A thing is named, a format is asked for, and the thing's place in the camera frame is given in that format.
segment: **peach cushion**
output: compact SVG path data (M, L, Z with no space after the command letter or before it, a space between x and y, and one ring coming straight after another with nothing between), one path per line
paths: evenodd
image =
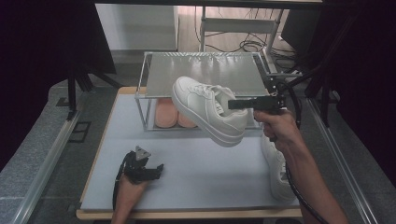
M171 98L159 98L155 108L155 125L170 128L177 122L177 109Z
M188 119L186 116L182 115L181 113L178 113L177 116L177 123L184 128L195 128L196 125Z

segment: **black cable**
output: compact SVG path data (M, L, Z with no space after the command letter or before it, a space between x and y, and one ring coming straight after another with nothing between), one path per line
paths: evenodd
M276 49L276 48L271 48L273 50L278 50L278 51L284 51L284 52L290 52L290 53L296 53L295 50L286 50L286 49Z
M255 35L255 34L251 34L251 35L253 35L254 37L258 38L264 44L264 46L267 45L267 43L265 41L263 41L262 39L260 39L257 35Z
M228 34L228 33L229 32L218 32L218 33L215 33L215 34L212 34L212 35L222 35L222 34Z
M272 10L271 10L271 15L270 15L270 20L271 20L271 17L272 17L273 12L274 12L274 9L272 8Z
M247 15L250 13L251 15L251 10L253 10L253 8L250 9L250 11L245 15L244 19L247 17Z
M259 14L259 8L257 8L257 11L256 11L256 15L254 16L254 19L256 20L257 19L257 15Z
M311 71L305 73L302 77L295 78L293 81L289 82L288 85L292 88L292 87L306 81L307 79L313 77L319 71L320 68L321 68L321 64L317 65Z
M293 191L294 195L297 197L298 201L305 207L305 209L320 223L322 224L328 224L328 222L313 208L309 203L303 198L302 194L300 193L299 190L297 190L296 186L294 185L294 182L291 177L291 173L289 170L289 166L286 163L285 165L286 168L286 177L289 180L289 184L291 187L291 190Z
M301 113L302 113L302 104L299 102L299 99L297 98L297 95L294 92L294 89L291 85L289 85L286 82L279 82L276 84L276 88L279 90L279 93L281 94L284 90L288 90L290 94L290 98L293 101L294 104L294 110L296 114L296 125L297 128L300 129L301 125ZM291 187L291 190L293 191L294 195L297 197L299 202L305 207L305 209L320 223L322 224L328 224L328 222L304 199L303 195L300 193L299 190L297 190L292 177L291 173L289 170L289 166L286 162L286 176L289 180L289 184Z
M294 66L292 66L291 68L286 70L285 73L292 73L298 66L300 66L300 65L295 63Z
M231 51L226 51L226 50L223 50L223 49L218 49L218 48L216 48L216 47L214 47L214 46L212 46L212 45L207 45L207 44L205 44L205 46L210 47L210 48L212 48L212 49L216 49L216 50L218 50L218 51L220 51L220 52L236 52L236 51L238 51L238 50L241 49L241 48L239 48L239 49L235 49L235 50L231 50Z
M280 59L289 59L289 60L295 60L295 55L286 55L286 54L279 54L274 51L271 51L271 55Z
M253 47L256 49L255 52L259 52L264 49L264 44L254 40L244 40L239 43L239 47L241 47L244 51L250 52L250 50L245 49L245 47Z
M220 12L220 7L218 7L218 10L219 10L219 14L220 14L220 16L221 16L222 18L224 18L224 17L221 15L221 12Z
M282 58L280 58L280 59L275 59L275 64L276 64L278 67L287 69L286 71L289 71L290 69L293 68L293 66L292 66L292 67L283 66L283 65L281 65L278 61L294 61L293 59L282 59Z
M198 33L197 33L197 7L194 8L194 29L195 29L195 36L198 39L198 42L201 43L201 40L198 37Z

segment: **white sneaker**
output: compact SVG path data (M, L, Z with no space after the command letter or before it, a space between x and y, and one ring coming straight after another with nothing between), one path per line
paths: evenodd
M223 147L242 141L248 111L228 109L235 96L229 88L211 86L190 77L180 77L173 85L172 101L177 110Z
M271 192L274 198L284 202L294 200L295 195L286 176L285 157L264 134L262 135L262 153L270 167Z

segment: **metal frame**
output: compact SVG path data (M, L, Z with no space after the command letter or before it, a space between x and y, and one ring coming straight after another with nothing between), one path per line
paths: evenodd
M282 15L283 9L280 9L279 15L274 21L207 18L206 7L202 7L200 51L205 51L205 32L254 33L270 35L266 48L266 53L269 54Z
M83 105L86 102L87 93L83 93L78 102L77 110L73 113L73 117L70 120L67 120L64 123L61 131L55 139L55 142L52 144L49 153L44 159L43 164L40 166L35 178L30 185L28 191L26 192L17 212L12 218L10 223L27 223L30 215L32 215L35 205L40 199L41 193L46 187L52 171L54 170L59 158L64 151L64 146L67 143L67 140L70 137L70 134L73 132L74 127L78 121L79 116L81 115L80 110L82 110Z
M361 213L361 217L364 223L365 224L378 223L370 204L367 202L366 197L364 196L361 187L359 187L359 184L356 181L355 176L352 174L352 171L347 165L347 161L345 160L343 153L340 150L340 147L338 146L337 142L332 136L331 130L328 127L326 127L326 124L321 120L318 105L316 104L315 100L312 99L306 99L306 102L308 104L311 113L315 117L315 121L317 122L320 132L324 137L326 144L330 149L330 152L332 153L334 161L337 164L338 170L340 171L341 176L343 177L346 183L347 189L349 190L349 193L351 194L353 201L355 202L359 212Z
M346 9L354 5L350 1L321 0L81 0L81 3L202 6L202 7L261 7L283 9Z
M147 97L146 92L143 93L141 89L142 89L142 79L143 79L143 76L145 75L146 69L148 69L147 76L149 75L150 56L153 53L160 53L160 52L151 52L151 51L145 52L145 58L144 58L142 70L140 73L139 83L137 85L136 92L134 94L134 99L136 101L137 108L139 110L139 115L140 115L140 119L142 121L143 129L144 129L144 131L162 131L162 132L163 131L174 131L174 130L186 130L185 128L182 128L182 127L173 127L173 128L169 128L169 129L150 127L150 125L151 125L150 115L152 114L152 112L151 112L152 100L156 99L156 98ZM266 69L265 61L262 59L262 56L260 55L260 53L252 52L251 54L253 57L257 57L260 64L262 65L262 70L264 71L265 75L267 76L269 72ZM148 108L147 108L146 113L144 113L144 111L143 111L141 100L148 100ZM253 120L253 126L247 126L247 129L249 129L249 130L262 129L262 124Z

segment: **sneaker sole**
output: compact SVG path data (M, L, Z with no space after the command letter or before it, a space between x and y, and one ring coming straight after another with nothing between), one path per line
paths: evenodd
M234 147L242 141L244 136L243 134L230 136L228 134L221 133L209 123L207 123L204 119L202 119L199 115L197 115L194 111L184 106L176 96L175 88L172 88L172 101L180 113L190 119L205 133L208 133L209 137L222 147Z

